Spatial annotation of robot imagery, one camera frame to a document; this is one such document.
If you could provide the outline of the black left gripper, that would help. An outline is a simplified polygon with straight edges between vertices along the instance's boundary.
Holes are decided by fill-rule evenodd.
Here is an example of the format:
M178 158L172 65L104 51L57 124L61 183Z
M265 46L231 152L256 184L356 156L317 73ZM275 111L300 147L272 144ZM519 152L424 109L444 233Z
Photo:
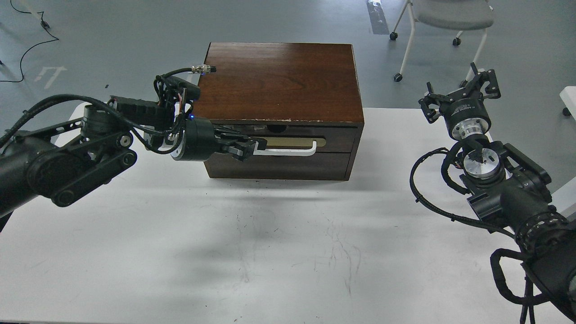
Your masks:
M170 156L175 161L204 162L211 155L222 153L245 161L254 154L257 144L263 147L261 150L267 148L263 138L250 138L228 127L214 127L207 118L191 117L185 122L181 143Z

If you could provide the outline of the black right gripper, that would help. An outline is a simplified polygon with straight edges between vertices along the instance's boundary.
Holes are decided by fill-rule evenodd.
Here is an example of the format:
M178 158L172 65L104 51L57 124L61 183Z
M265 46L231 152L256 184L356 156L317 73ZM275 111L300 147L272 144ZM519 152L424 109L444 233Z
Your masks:
M491 127L491 120L483 101L501 97L495 71L479 71L474 62L470 66L474 76L461 94L435 94L432 84L427 82L427 92L424 98L419 99L420 109L428 123L432 124L443 116L448 133L455 141L470 135L485 135Z

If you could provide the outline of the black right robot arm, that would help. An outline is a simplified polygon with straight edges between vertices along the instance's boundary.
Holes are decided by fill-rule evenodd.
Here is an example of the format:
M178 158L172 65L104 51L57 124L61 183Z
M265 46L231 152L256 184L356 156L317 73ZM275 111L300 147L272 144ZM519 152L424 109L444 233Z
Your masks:
M551 177L511 144L490 141L491 119L486 99L501 96L495 71L478 70L450 94L437 94L430 82L419 100L428 123L445 120L450 149L432 150L412 166L409 186L415 201L452 221L513 238L518 252L499 248L490 257L492 277L500 295L522 306L520 323L535 323L534 307L550 302L575 320L575 222L552 205L547 189ZM477 219L442 210L416 188L415 172L430 156L443 154L441 176L457 193L468 195Z

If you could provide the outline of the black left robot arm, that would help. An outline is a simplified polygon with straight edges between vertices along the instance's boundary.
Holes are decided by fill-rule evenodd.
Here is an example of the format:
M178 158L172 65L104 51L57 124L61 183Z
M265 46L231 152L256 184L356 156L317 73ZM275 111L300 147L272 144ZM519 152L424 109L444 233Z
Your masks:
M112 96L108 102L73 94L53 95L23 112L1 137L1 221L37 196L60 207L78 201L132 167L134 140L156 154L177 161L205 161L230 154L243 161L267 141L213 125L193 114L197 85L178 78L181 72L215 72L214 66L180 68L156 76L155 101ZM66 101L84 101L84 116L38 131L21 127L39 113Z

